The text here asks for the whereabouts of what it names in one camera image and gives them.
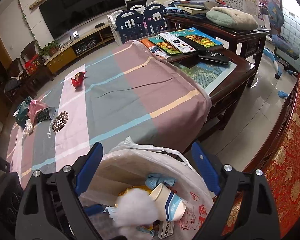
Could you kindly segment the white blue paper cup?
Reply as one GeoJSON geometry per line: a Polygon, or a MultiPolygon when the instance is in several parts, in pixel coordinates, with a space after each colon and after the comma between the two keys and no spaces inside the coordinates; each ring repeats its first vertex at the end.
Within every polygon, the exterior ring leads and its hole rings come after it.
{"type": "Polygon", "coordinates": [[[183,217],[185,204],[163,183],[160,183],[149,196],[157,208],[159,221],[175,222],[183,217]]]}

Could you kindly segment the dark green snack wrapper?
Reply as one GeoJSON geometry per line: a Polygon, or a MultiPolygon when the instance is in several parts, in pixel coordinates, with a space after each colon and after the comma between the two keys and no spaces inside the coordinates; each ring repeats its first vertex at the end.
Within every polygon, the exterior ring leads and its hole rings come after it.
{"type": "Polygon", "coordinates": [[[42,109],[36,116],[36,123],[51,121],[54,117],[55,111],[55,107],[46,107],[45,109],[42,109]]]}

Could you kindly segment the white blue medicine box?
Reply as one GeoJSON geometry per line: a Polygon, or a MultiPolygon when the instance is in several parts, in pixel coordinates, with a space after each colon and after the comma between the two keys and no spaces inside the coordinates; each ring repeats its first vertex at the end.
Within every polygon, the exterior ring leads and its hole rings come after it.
{"type": "Polygon", "coordinates": [[[173,235],[174,221],[161,221],[159,223],[158,238],[164,239],[173,235]]]}

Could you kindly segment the white plastic bag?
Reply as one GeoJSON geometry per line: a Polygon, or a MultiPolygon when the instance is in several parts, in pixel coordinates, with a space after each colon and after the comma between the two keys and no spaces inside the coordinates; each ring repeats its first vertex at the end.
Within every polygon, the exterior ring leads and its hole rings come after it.
{"type": "Polygon", "coordinates": [[[147,191],[133,188],[117,199],[118,227],[149,225],[158,220],[158,211],[147,191]]]}

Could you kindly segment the pink paper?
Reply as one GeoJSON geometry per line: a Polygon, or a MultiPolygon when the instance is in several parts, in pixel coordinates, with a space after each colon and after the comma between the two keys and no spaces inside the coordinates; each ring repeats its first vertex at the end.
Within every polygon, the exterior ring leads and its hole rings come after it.
{"type": "Polygon", "coordinates": [[[28,116],[32,122],[32,124],[35,123],[36,116],[38,113],[44,109],[46,109],[48,105],[44,102],[41,102],[39,100],[31,100],[29,107],[28,107],[28,116]]]}

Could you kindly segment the blue textured cloth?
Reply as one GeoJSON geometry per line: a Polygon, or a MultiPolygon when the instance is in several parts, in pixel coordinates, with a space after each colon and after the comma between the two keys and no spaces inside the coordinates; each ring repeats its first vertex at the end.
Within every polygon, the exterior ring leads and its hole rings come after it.
{"type": "Polygon", "coordinates": [[[147,176],[145,180],[145,185],[149,189],[153,190],[161,183],[172,187],[175,184],[175,182],[176,179],[173,177],[165,176],[160,173],[151,173],[147,176]]]}

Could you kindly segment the red snack wrapper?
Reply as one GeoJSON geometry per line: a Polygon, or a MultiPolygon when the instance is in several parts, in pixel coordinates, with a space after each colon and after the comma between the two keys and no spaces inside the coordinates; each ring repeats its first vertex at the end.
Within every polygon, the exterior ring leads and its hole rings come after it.
{"type": "Polygon", "coordinates": [[[71,84],[73,87],[81,87],[84,80],[85,72],[78,72],[74,78],[71,78],[71,84]]]}

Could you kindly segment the red patterned sofa cushion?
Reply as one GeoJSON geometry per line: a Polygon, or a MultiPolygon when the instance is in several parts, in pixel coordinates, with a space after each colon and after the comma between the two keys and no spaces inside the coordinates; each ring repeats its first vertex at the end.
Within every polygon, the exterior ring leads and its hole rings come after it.
{"type": "Polygon", "coordinates": [[[275,199],[280,237],[285,237],[300,217],[300,76],[293,107],[279,148],[261,168],[275,199]]]}

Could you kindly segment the green tissue box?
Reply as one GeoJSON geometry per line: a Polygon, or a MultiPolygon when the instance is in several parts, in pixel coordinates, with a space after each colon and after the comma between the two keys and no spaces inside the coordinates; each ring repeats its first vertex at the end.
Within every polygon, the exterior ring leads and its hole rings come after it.
{"type": "Polygon", "coordinates": [[[29,119],[28,111],[29,111],[29,105],[32,98],[30,96],[26,97],[17,107],[17,110],[13,114],[15,117],[16,123],[22,128],[25,128],[26,120],[29,119]]]}

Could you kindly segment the potted green plant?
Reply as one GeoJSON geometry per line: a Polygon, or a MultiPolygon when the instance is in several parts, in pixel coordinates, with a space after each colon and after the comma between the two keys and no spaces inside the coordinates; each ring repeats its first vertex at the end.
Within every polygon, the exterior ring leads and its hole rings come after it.
{"type": "Polygon", "coordinates": [[[57,53],[57,51],[59,50],[59,44],[57,41],[52,41],[50,43],[48,43],[47,45],[45,45],[43,48],[40,49],[39,54],[41,56],[50,56],[52,57],[53,55],[55,55],[55,53],[57,53]]]}

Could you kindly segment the black remote control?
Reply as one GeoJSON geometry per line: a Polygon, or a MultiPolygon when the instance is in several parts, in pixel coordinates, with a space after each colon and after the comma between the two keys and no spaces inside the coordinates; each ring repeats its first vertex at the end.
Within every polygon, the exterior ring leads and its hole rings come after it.
{"type": "Polygon", "coordinates": [[[228,64],[229,58],[224,54],[217,53],[215,51],[206,51],[203,54],[198,55],[202,60],[216,62],[220,64],[228,64]]]}

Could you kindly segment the blue child chair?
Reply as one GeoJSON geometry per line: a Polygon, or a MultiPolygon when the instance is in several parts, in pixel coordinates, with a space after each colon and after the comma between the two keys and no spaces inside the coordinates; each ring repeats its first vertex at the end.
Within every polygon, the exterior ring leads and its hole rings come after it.
{"type": "Polygon", "coordinates": [[[262,9],[265,27],[269,30],[268,41],[277,49],[283,51],[294,60],[299,58],[299,52],[285,37],[280,35],[281,27],[285,23],[282,10],[274,0],[266,0],[267,6],[262,9]]]}

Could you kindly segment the white remote control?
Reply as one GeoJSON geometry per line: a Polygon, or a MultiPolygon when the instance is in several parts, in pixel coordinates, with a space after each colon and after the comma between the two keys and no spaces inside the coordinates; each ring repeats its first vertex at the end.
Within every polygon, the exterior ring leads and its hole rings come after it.
{"type": "Polygon", "coordinates": [[[188,45],[186,42],[182,41],[180,38],[174,36],[171,33],[160,33],[159,36],[183,54],[196,52],[196,50],[192,46],[188,45]]]}

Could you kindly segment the yellow wooden tv cabinet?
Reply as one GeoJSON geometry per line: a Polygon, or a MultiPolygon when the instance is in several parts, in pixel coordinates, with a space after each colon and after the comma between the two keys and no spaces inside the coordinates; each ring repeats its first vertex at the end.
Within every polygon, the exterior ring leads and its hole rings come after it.
{"type": "Polygon", "coordinates": [[[73,39],[69,45],[64,46],[57,51],[55,55],[50,57],[44,63],[44,66],[47,67],[52,74],[55,74],[80,56],[113,41],[114,36],[109,24],[101,25],[98,28],[85,33],[82,37],[76,40],[73,39]]]}

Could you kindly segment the white baby fence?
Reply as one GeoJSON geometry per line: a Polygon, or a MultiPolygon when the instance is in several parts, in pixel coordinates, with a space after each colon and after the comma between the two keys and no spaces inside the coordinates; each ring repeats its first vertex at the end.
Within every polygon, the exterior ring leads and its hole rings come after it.
{"type": "Polygon", "coordinates": [[[118,10],[108,15],[115,42],[120,46],[129,40],[138,40],[167,30],[165,9],[160,2],[151,2],[145,7],[135,5],[128,10],[118,10]]]}

